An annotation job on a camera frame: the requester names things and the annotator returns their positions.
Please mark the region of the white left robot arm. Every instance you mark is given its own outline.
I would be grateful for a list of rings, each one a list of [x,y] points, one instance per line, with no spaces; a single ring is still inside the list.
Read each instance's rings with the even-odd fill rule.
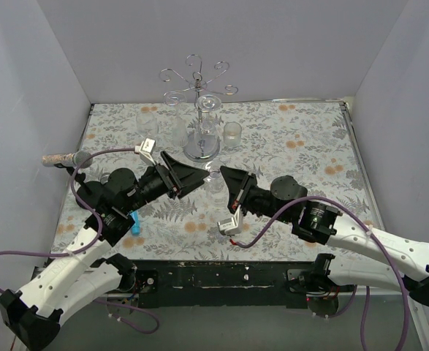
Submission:
[[[105,255],[129,232],[136,211],[163,195],[182,198],[203,185],[208,171],[182,164],[167,152],[140,177],[114,170],[101,184],[91,182],[89,216],[72,240],[40,274],[19,290],[0,295],[4,324],[28,350],[43,350],[74,313],[99,296],[126,293],[136,283],[136,267],[122,254]]]

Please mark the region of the ribbed stemmed wine glass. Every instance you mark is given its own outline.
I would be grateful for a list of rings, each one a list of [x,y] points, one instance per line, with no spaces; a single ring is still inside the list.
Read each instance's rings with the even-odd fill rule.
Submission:
[[[170,91],[165,94],[165,104],[174,108],[174,122],[172,125],[172,141],[175,146],[184,148],[188,143],[188,132],[184,120],[180,115],[180,107],[186,102],[186,96],[179,91]]]

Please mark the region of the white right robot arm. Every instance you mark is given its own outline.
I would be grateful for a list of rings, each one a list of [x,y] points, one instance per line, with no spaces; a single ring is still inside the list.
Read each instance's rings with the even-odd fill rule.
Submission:
[[[283,222],[292,234],[309,242],[347,249],[369,258],[368,263],[345,263],[334,254],[319,254],[312,267],[290,279],[289,286],[304,293],[345,285],[366,285],[401,291],[429,307],[429,243],[412,241],[369,228],[341,204],[309,196],[290,175],[276,178],[269,190],[258,187],[253,173],[222,166],[229,191],[231,219],[218,223],[222,235],[243,229],[247,213]]]

